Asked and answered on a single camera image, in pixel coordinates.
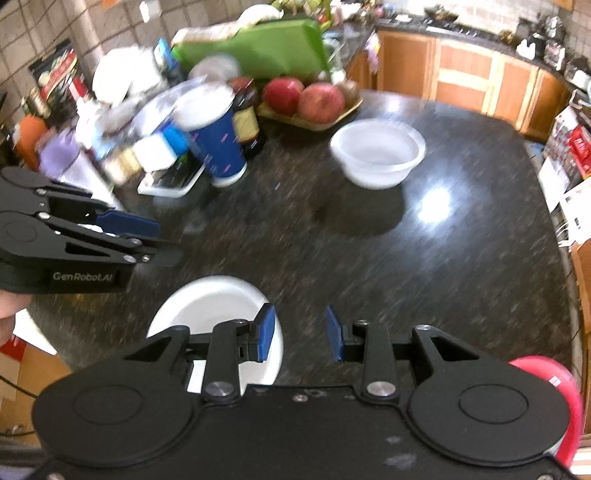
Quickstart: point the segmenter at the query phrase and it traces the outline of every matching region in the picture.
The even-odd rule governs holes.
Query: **cabinet door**
[[[488,113],[501,55],[453,40],[439,41],[434,56],[430,98]]]
[[[380,31],[378,90],[427,99],[435,38]]]
[[[551,73],[540,69],[521,133],[541,142],[548,140],[554,117],[566,105],[567,96],[568,91],[563,83]]]
[[[504,56],[489,115],[508,121],[519,131],[530,105],[537,73],[538,67]]]
[[[574,8],[574,0],[552,0],[552,3],[567,10]]]
[[[347,78],[358,83],[359,88],[372,88],[372,75],[369,71],[367,53],[360,51],[347,67]]]

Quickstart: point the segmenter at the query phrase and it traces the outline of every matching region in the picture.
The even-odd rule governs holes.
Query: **blue gripper pad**
[[[329,305],[326,307],[326,336],[329,338],[330,349],[332,350],[335,362],[343,359],[343,332],[339,319]]]
[[[260,335],[258,339],[258,358],[259,362],[264,362],[269,357],[269,349],[271,348],[271,340],[275,333],[275,307],[270,306],[267,309],[265,317],[260,324]]]
[[[150,238],[160,236],[158,222],[117,210],[109,210],[97,216],[94,223],[100,226],[104,232],[114,235],[138,235]]]

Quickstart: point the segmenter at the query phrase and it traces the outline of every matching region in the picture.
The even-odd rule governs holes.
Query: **red packaging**
[[[9,341],[0,346],[0,352],[4,355],[8,355],[10,358],[14,358],[17,362],[21,362],[22,357],[25,354],[26,346],[27,343],[25,340],[20,339],[16,335],[12,335]]]
[[[584,179],[591,177],[591,135],[580,125],[569,138],[569,149]]]

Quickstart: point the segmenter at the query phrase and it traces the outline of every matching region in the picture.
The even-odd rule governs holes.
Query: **food package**
[[[584,179],[591,177],[591,135],[585,127],[575,128],[569,139],[570,154]]]
[[[76,101],[70,93],[70,85],[74,80],[74,84],[83,86],[86,92],[88,88],[70,40],[63,41],[54,53],[33,63],[29,71],[39,85],[41,98],[51,110],[51,126],[76,115]]]

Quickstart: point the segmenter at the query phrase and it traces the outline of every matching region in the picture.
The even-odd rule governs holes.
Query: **orange bottle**
[[[18,153],[32,171],[39,171],[39,156],[35,145],[47,133],[45,122],[39,117],[27,115],[17,125],[14,132],[14,143]]]

